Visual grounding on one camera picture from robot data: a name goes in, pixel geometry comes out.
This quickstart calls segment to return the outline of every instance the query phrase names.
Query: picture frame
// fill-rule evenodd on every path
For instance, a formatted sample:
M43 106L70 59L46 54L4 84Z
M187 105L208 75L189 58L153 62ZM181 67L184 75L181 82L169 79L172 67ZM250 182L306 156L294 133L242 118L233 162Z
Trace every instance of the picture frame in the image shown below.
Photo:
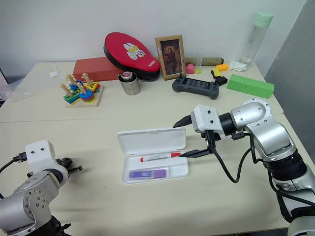
M155 38L164 80L186 75L182 35Z

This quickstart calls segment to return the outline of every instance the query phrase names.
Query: test tube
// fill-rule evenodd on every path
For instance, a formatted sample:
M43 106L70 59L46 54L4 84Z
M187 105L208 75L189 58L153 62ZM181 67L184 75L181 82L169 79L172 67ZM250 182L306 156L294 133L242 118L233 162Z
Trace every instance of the test tube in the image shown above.
M202 51L198 51L196 65L195 65L195 73L196 74L201 73L201 63L202 63Z

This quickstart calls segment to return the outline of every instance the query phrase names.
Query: game controller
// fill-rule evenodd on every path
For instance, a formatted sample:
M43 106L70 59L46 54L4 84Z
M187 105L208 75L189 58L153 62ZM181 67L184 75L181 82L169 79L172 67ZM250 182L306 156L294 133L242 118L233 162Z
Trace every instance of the game controller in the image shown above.
M215 82L195 80L182 75L173 82L172 87L176 92L197 93L209 96L213 100L219 95L219 85Z

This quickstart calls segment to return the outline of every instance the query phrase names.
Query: green block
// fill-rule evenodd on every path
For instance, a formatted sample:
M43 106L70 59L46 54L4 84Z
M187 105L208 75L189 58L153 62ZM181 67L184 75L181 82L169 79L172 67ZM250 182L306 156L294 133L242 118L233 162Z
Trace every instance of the green block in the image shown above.
M275 89L274 85L271 83L253 80L235 74L231 75L227 88L264 98L269 98Z

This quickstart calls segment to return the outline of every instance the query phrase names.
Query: white table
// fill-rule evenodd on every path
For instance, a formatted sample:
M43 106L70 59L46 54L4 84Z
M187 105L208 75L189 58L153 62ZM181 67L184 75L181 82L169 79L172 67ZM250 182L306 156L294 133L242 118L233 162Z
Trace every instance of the white table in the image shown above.
M48 83L52 80L49 72L54 69L53 65L57 65L64 75L72 73L74 67L73 62L38 63L21 82L20 86L29 88L31 85L36 85L36 83ZM225 71L222 74L229 79L232 73L264 81L256 66L243 74L236 71ZM205 81L213 80L210 67L204 67L201 74L189 75L189 77ZM155 82L142 82L141 91L136 96L126 95L118 80L101 82L105 89L100 105L97 108L87 109L67 108L63 100L64 91L59 86L54 86L37 96L21 101L8 100L1 107L0 122L105 118L178 118L179 115L188 115L198 104L214 106L222 114L255 97L227 89L227 84L220 87L219 97L216 100L186 92L175 93L172 89L173 81L164 81L160 77ZM283 113L274 95L267 100L273 113Z
M51 64L38 64L23 83L36 82L36 75L47 74L47 67ZM58 67L66 74L72 71L73 63L58 63ZM191 77L211 78L209 69L205 70ZM230 73L223 72L227 78ZM263 80L256 67L244 75ZM224 85L218 99L211 100L175 93L171 83L161 78L145 82L138 95L127 96L118 81L104 82L98 108L66 108L60 88L19 102L8 101L0 109L0 166L22 152L26 144L43 139L54 144L56 158L70 157L76 165L82 165L84 171L71 176L50 205L52 214L63 224L72 223L66 232L74 236L205 236L287 227L266 169L260 163L254 165L250 157L243 164L238 184L230 182L212 155L189 160L187 178L137 185L122 183L126 156L119 147L117 132L170 127L197 104L215 106L222 114L252 98ZM52 99L56 93L60 101ZM315 171L275 97L268 103L304 161ZM81 128L88 139L83 137ZM205 148L204 140L191 125L186 130L187 150ZM217 147L235 177L240 158L249 147L248 138L217 142ZM29 171L27 162L10 166L0 176L0 192L10 195Z

